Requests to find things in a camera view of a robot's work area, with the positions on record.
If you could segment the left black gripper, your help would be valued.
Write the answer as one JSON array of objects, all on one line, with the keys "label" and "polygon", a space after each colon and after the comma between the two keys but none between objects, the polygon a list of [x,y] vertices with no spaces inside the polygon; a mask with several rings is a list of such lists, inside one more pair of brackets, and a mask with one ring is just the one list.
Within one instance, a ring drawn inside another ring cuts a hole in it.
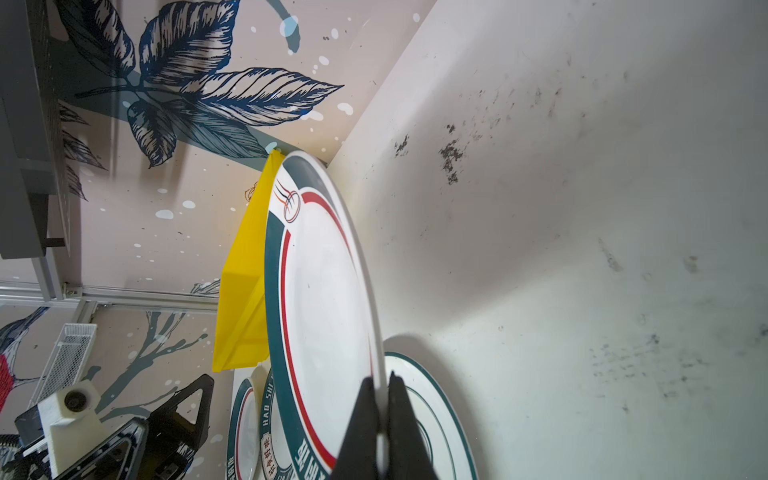
[{"label": "left black gripper", "polygon": [[[182,479],[208,438],[214,379],[203,374],[148,416],[134,416],[56,479]],[[1,437],[3,479],[54,479],[37,405]]]}]

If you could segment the green red rim plate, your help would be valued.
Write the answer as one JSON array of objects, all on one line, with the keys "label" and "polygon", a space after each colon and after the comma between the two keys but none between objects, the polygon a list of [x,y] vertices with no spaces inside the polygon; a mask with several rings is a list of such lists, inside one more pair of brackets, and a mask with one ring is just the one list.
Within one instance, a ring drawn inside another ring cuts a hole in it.
[{"label": "green red rim plate", "polygon": [[300,479],[336,466],[360,387],[387,413],[385,360],[370,279],[326,168],[296,151],[269,191],[264,284],[271,371],[290,462]]},{"label": "green red rim plate", "polygon": [[387,351],[388,373],[404,380],[422,442],[439,479],[478,479],[464,429],[435,378],[417,361]]}]

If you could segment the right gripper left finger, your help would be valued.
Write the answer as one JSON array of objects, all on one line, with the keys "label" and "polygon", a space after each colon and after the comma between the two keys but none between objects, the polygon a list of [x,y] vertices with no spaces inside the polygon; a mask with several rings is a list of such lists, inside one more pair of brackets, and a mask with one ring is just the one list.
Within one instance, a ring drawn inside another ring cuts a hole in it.
[{"label": "right gripper left finger", "polygon": [[377,435],[379,411],[371,377],[363,379],[339,455],[331,472],[332,480],[374,480],[379,478]]}]

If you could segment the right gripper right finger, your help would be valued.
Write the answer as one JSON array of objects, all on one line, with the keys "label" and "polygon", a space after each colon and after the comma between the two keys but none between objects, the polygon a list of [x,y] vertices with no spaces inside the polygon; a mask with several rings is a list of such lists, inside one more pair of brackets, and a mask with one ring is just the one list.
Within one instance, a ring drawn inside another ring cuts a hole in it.
[{"label": "right gripper right finger", "polygon": [[391,373],[388,386],[387,479],[437,479],[404,380]]}]

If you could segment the green rim plate far left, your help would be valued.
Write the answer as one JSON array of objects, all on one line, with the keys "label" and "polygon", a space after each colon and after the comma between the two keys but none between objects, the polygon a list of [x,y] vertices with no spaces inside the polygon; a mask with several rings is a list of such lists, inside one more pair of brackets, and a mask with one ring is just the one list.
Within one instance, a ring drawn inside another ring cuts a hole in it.
[{"label": "green rim plate far left", "polygon": [[263,479],[259,447],[260,397],[252,373],[238,371],[234,378],[227,430],[226,479]]}]

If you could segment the yellow plastic bin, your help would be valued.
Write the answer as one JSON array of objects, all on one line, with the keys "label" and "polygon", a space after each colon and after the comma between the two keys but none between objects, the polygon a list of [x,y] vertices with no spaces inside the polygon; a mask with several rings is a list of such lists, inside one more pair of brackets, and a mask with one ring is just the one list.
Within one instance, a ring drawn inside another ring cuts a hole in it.
[{"label": "yellow plastic bin", "polygon": [[212,370],[255,367],[269,357],[265,297],[268,207],[285,156],[274,150],[256,184],[222,270]]}]

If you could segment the green rim Hao Wei plate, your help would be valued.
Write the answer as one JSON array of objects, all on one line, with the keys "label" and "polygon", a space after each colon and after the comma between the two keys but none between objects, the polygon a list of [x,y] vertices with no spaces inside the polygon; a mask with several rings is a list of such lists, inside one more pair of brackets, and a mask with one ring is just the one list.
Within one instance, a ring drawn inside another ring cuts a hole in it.
[{"label": "green rim Hao Wei plate", "polygon": [[301,479],[284,432],[272,371],[268,373],[262,394],[259,442],[261,467],[265,479]]}]

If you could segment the aluminium frame rail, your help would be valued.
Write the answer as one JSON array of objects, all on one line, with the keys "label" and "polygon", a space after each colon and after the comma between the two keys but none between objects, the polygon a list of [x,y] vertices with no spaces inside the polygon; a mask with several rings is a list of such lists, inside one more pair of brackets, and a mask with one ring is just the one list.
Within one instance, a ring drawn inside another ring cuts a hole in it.
[{"label": "aluminium frame rail", "polygon": [[1,301],[14,304],[60,304],[68,307],[76,307],[81,302],[91,302],[119,309],[186,311],[199,314],[215,314],[218,310],[216,296],[89,286],[64,286],[60,295],[55,296],[36,283],[7,281],[1,282]]}]

